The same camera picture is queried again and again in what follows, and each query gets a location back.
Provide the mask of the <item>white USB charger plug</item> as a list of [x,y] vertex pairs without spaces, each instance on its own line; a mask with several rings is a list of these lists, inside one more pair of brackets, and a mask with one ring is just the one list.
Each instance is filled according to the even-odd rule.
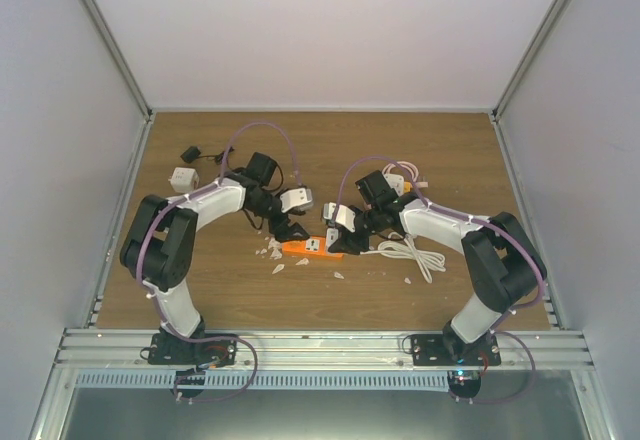
[[339,239],[340,232],[337,228],[329,227],[325,235],[325,248],[330,250],[331,246]]

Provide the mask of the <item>orange power strip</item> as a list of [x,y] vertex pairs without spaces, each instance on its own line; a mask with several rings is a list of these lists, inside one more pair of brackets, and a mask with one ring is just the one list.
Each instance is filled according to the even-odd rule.
[[317,257],[324,259],[342,259],[343,253],[331,253],[328,251],[325,237],[311,236],[307,240],[289,241],[282,244],[281,251],[284,255],[298,257]]

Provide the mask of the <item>white tiger cube plug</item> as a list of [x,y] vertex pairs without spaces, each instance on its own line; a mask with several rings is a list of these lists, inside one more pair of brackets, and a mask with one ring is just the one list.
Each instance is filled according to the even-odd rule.
[[199,186],[200,178],[194,168],[176,167],[169,178],[171,188],[178,194],[188,194]]

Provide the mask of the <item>black power adapter with cable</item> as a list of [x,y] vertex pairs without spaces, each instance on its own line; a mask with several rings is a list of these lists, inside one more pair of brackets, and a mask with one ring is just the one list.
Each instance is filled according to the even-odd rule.
[[201,151],[201,149],[195,145],[189,146],[181,155],[180,158],[185,164],[192,164],[198,160],[207,160],[213,161],[218,166],[224,166],[226,172],[235,172],[239,173],[246,169],[245,166],[236,166],[232,167],[228,161],[229,157],[236,149],[234,146],[229,148],[228,152],[222,151],[217,154],[206,154]]

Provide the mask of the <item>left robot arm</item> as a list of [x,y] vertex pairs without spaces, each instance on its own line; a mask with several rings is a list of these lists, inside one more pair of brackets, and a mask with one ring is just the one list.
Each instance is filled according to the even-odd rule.
[[142,199],[120,251],[120,263],[146,290],[160,317],[160,326],[173,335],[171,351],[185,364],[203,358],[204,328],[186,277],[191,267],[198,231],[236,212],[251,213],[267,222],[280,243],[307,240],[309,233],[293,215],[313,205],[311,190],[301,184],[272,191],[271,175],[278,168],[272,158],[256,152],[246,167],[236,168],[190,193]]

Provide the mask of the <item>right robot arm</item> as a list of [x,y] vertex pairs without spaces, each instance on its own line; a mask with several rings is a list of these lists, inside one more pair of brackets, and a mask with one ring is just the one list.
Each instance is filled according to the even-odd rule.
[[330,202],[322,218],[337,229],[332,253],[360,255],[370,238],[386,230],[422,237],[460,253],[469,272],[472,295],[442,330],[443,353],[451,363],[474,358],[491,328],[531,293],[542,295],[547,270],[519,220],[508,212],[474,216],[438,205],[419,190],[398,194],[381,171],[356,182],[368,208]]

